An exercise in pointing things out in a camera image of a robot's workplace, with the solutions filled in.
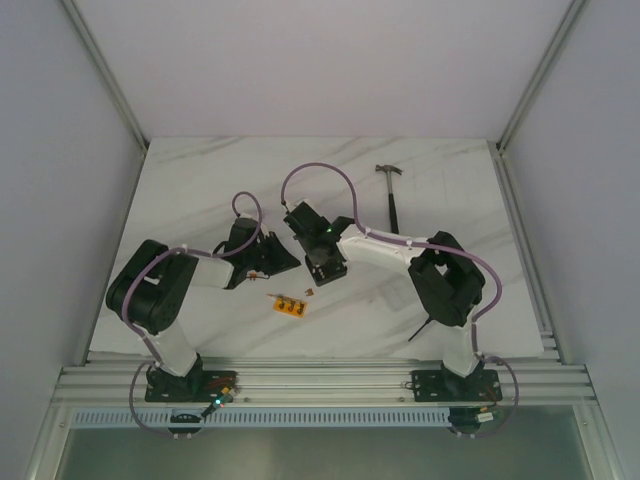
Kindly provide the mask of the black fuse box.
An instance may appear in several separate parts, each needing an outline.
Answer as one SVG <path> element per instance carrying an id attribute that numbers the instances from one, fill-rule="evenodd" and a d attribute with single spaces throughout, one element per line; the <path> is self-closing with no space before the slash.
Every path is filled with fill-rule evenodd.
<path id="1" fill-rule="evenodd" d="M 322 287 L 345 277 L 348 271 L 345 263 L 335 259 L 329 259 L 323 264 L 315 264 L 310 257 L 306 255 L 305 264 L 317 287 Z"/>

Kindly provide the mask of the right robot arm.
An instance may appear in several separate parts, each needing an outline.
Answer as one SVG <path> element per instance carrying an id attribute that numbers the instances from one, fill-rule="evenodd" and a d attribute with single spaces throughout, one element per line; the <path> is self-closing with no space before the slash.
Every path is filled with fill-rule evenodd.
<path id="1" fill-rule="evenodd" d="M 304 201 L 286 213 L 284 223 L 302 247 L 318 287 L 345 277 L 353 263 L 409 278 L 427 319 L 448 329 L 442 358 L 444 390 L 456 399 L 476 390 L 479 360 L 469 316 L 482 300 L 486 280 L 452 235 L 440 232 L 431 239 L 411 239 L 360 228 L 350 217 L 329 221 Z"/>

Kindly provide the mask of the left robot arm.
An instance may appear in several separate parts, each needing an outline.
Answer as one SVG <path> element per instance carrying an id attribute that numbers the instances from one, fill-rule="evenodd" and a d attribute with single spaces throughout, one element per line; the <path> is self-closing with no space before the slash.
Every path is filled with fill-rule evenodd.
<path id="1" fill-rule="evenodd" d="M 240 216 L 228 238 L 211 252 L 144 241 L 109 286 L 106 306 L 171 375 L 169 391 L 182 402 L 192 402 L 202 395 L 205 379 L 194 371 L 199 355 L 178 321 L 191 284 L 233 290 L 251 273 L 270 278 L 300 265 L 275 232 Z"/>

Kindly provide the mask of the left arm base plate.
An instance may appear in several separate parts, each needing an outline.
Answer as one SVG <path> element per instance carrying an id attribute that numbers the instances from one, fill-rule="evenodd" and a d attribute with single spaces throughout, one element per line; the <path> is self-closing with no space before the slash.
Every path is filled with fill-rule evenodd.
<path id="1" fill-rule="evenodd" d="M 225 387 L 233 389 L 237 372 L 203 370 L 177 377 L 163 370 L 153 370 L 146 374 L 146 380 L 146 402 L 204 403 L 221 396 Z"/>

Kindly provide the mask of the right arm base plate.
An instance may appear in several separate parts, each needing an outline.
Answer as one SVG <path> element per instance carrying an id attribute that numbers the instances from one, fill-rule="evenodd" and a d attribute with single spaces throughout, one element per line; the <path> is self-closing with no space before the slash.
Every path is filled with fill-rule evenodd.
<path id="1" fill-rule="evenodd" d="M 421 403 L 497 403 L 503 399 L 497 372 L 483 368 L 467 377 L 444 368 L 413 370 L 408 386 L 414 400 Z"/>

